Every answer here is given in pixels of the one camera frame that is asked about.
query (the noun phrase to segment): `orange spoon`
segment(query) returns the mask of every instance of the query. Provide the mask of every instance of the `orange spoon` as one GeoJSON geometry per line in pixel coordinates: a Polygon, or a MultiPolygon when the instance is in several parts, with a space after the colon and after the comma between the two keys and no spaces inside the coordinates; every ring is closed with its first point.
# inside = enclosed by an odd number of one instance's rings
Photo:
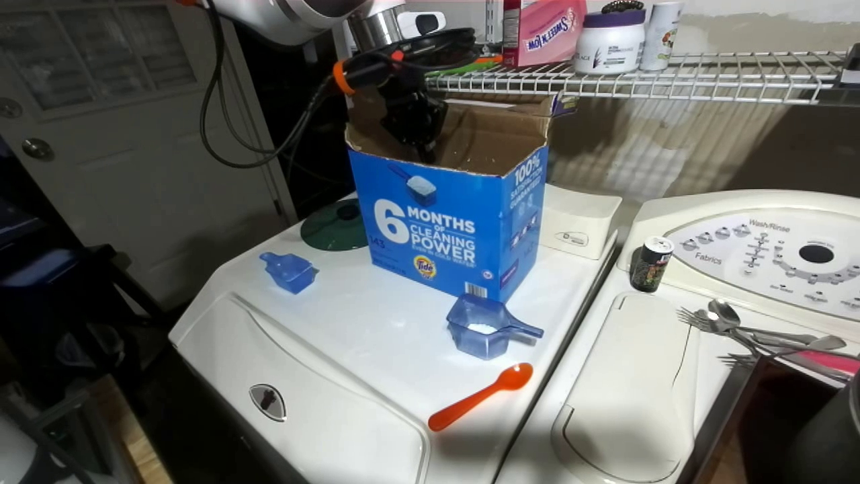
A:
{"type": "Polygon", "coordinates": [[[456,423],[463,415],[467,415],[469,410],[476,410],[480,400],[487,400],[488,396],[495,396],[496,389],[520,389],[527,381],[533,379],[533,365],[530,363],[515,363],[511,368],[504,368],[491,385],[487,385],[483,389],[434,411],[428,426],[433,432],[445,430],[451,423],[456,423]]]}

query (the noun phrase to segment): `blue plastic part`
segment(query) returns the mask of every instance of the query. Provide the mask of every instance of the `blue plastic part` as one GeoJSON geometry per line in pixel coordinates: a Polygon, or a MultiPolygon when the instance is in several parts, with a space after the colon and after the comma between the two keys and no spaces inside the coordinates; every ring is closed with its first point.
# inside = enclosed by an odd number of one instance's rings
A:
{"type": "Polygon", "coordinates": [[[261,258],[271,281],[289,293],[301,293],[316,276],[316,268],[296,252],[261,252],[261,258]]]}
{"type": "Polygon", "coordinates": [[[479,297],[459,297],[445,321],[456,349],[483,361],[504,356],[511,338],[542,337],[542,329],[515,321],[504,305],[479,297]]]}

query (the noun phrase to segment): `blue box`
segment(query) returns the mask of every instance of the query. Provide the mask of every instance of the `blue box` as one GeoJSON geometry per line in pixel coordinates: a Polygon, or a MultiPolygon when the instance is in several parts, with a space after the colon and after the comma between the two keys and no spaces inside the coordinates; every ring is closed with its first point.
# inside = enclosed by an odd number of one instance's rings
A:
{"type": "Polygon", "coordinates": [[[434,165],[412,161],[373,115],[346,127],[352,177],[377,266],[508,302],[537,258],[549,103],[451,106],[434,165]]]}

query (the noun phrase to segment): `black cable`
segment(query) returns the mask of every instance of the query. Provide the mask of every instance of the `black cable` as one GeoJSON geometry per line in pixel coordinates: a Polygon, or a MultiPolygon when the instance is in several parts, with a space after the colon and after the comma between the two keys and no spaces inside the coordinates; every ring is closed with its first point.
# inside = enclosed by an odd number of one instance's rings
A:
{"type": "Polygon", "coordinates": [[[332,92],[332,82],[330,75],[316,86],[316,92],[312,94],[309,106],[303,108],[303,112],[299,115],[299,121],[292,125],[289,135],[275,149],[275,150],[266,150],[266,149],[254,149],[252,143],[236,138],[236,127],[230,125],[228,118],[228,108],[226,108],[226,96],[222,96],[222,82],[221,82],[221,71],[222,71],[222,51],[226,51],[226,41],[222,41],[222,29],[221,29],[221,14],[218,14],[218,5],[215,0],[209,0],[209,26],[211,26],[211,39],[215,39],[215,68],[211,68],[211,75],[209,75],[209,83],[206,83],[206,92],[203,92],[203,99],[202,99],[202,110],[198,110],[198,138],[206,149],[206,154],[222,165],[222,168],[230,168],[230,169],[258,169],[258,168],[266,168],[268,161],[279,158],[281,154],[288,154],[288,149],[299,149],[299,141],[303,135],[303,129],[309,127],[312,115],[316,112],[316,108],[324,103],[324,94],[332,92]],[[226,155],[221,155],[206,135],[206,118],[209,118],[209,106],[211,106],[211,94],[218,90],[218,96],[221,96],[221,108],[222,108],[222,115],[226,115],[226,125],[234,135],[234,141],[240,146],[245,146],[246,150],[252,154],[261,154],[262,158],[254,158],[254,161],[230,161],[226,155]]]}

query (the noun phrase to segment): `dial panel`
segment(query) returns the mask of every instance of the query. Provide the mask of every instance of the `dial panel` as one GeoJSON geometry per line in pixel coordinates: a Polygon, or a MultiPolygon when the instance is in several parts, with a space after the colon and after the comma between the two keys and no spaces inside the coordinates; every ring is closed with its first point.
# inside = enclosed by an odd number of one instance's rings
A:
{"type": "Polygon", "coordinates": [[[860,221],[811,211],[744,211],[666,233],[678,262],[729,285],[860,321],[860,221]]]}

